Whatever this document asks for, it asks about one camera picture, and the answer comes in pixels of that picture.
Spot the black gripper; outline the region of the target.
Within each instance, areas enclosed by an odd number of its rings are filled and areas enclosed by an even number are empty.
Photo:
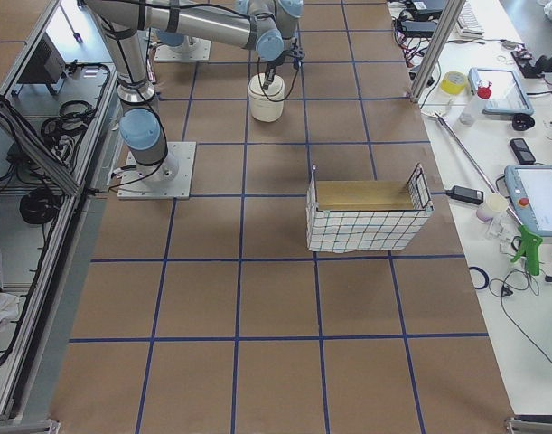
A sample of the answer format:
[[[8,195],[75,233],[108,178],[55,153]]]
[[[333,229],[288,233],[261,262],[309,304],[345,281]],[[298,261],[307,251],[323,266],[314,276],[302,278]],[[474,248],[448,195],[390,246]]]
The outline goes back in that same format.
[[[264,73],[264,79],[261,82],[261,89],[268,90],[274,81],[276,70],[285,63],[287,50],[283,50],[274,60],[267,61],[267,66]]]

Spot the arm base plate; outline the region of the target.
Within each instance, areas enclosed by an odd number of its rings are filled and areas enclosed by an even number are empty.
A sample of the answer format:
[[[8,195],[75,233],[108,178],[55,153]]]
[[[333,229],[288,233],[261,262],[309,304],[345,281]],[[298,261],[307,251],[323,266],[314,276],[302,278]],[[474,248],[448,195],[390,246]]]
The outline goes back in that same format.
[[[121,200],[165,200],[190,198],[195,142],[168,142],[167,157],[161,166],[125,171],[117,190]]]
[[[154,60],[158,62],[197,62],[207,61],[211,54],[211,41],[186,37],[181,45],[171,46],[160,43]]]

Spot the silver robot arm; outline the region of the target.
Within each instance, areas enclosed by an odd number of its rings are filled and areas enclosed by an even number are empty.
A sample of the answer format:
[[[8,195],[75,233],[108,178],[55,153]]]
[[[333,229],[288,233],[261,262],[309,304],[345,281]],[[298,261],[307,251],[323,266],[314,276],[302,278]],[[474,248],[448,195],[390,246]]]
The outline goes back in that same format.
[[[199,39],[181,33],[170,33],[163,30],[156,31],[159,43],[168,46],[176,52],[191,52],[196,49]]]
[[[136,161],[140,181],[172,181],[180,168],[159,118],[138,32],[155,29],[254,51],[274,73],[293,46],[301,1],[237,1],[234,8],[194,1],[88,1],[117,71],[123,116],[119,132]]]

